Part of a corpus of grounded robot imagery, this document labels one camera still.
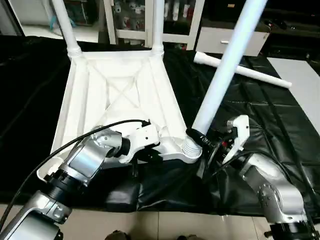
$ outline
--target white plastic tube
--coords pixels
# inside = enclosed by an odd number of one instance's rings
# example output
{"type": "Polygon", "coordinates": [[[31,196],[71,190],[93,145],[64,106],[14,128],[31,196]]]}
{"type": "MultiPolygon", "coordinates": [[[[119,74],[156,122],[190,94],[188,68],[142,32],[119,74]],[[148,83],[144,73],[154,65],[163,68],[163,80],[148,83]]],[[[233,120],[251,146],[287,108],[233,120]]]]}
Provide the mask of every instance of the white plastic tube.
{"type": "Polygon", "coordinates": [[[163,33],[164,33],[164,12],[165,0],[154,0],[153,7],[153,45],[152,51],[155,54],[164,54],[163,33]]]}
{"type": "Polygon", "coordinates": [[[63,0],[52,0],[56,17],[59,20],[59,25],[63,32],[63,37],[66,42],[66,49],[70,58],[78,57],[82,54],[75,38],[70,19],[63,0]]]}
{"type": "Polygon", "coordinates": [[[203,134],[207,133],[216,116],[266,3],[267,0],[247,0],[243,6],[230,43],[222,56],[221,63],[214,74],[192,125],[192,128],[203,134]]]}
{"type": "MultiPolygon", "coordinates": [[[[218,67],[221,60],[212,56],[208,56],[207,54],[203,53],[203,52],[199,52],[197,51],[195,56],[194,56],[194,60],[195,63],[197,64],[205,64],[205,65],[209,65],[212,67],[218,67]]],[[[256,80],[260,80],[262,82],[266,82],[269,84],[273,84],[273,85],[277,85],[283,88],[290,88],[292,86],[292,83],[289,81],[285,81],[282,80],[280,78],[274,77],[274,76],[270,76],[267,74],[264,74],[262,72],[259,71],[255,71],[243,66],[237,66],[235,69],[235,72],[237,74],[241,74],[243,76],[249,77],[249,78],[253,78],[256,80]]]]}

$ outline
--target black tarp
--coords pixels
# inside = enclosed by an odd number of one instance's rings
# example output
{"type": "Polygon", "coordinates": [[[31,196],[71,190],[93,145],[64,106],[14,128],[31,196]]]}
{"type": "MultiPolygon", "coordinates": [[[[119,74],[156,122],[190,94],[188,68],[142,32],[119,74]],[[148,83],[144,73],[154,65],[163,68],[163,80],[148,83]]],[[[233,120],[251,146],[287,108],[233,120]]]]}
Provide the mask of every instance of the black tarp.
{"type": "MultiPolygon", "coordinates": [[[[70,61],[62,40],[1,36],[0,43],[0,201],[7,203],[28,173],[50,153],[70,61]]],[[[79,44],[87,52],[128,50],[79,44]]],[[[194,54],[173,49],[166,50],[163,58],[187,127],[216,70],[193,63],[194,54]]],[[[263,56],[244,57],[241,65],[279,77],[263,56]]],[[[208,135],[240,114],[248,115],[250,121],[245,148],[267,151],[282,162],[316,216],[295,162],[302,162],[320,199],[320,137],[290,91],[236,74],[208,135]]],[[[262,214],[256,195],[235,170],[228,167],[203,184],[196,176],[198,166],[179,160],[142,164],[138,178],[132,177],[130,166],[104,170],[73,206],[113,212],[262,214]]],[[[19,202],[42,185],[33,176],[19,202]]]]}

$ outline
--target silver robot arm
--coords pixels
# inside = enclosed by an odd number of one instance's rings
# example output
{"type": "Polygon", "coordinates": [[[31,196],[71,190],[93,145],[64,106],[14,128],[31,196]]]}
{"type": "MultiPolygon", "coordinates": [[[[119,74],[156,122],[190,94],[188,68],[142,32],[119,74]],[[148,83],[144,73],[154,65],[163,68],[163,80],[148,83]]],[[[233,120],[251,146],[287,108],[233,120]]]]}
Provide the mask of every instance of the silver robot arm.
{"type": "Polygon", "coordinates": [[[56,172],[45,177],[46,188],[30,198],[1,232],[0,240],[62,240],[63,233],[56,224],[68,219],[71,202],[81,197],[105,158],[128,162],[137,151],[158,143],[154,125],[139,128],[127,138],[109,128],[86,137],[56,172]]]}
{"type": "MultiPolygon", "coordinates": [[[[225,148],[227,159],[223,160],[224,164],[242,152],[242,146],[249,137],[248,126],[249,119],[246,115],[228,121],[228,129],[236,131],[238,140],[231,147],[225,148]]],[[[257,194],[264,216],[270,224],[273,239],[319,239],[319,233],[307,218],[301,193],[286,179],[277,163],[259,153],[239,157],[236,161],[231,165],[239,170],[239,175],[257,194]]]]}

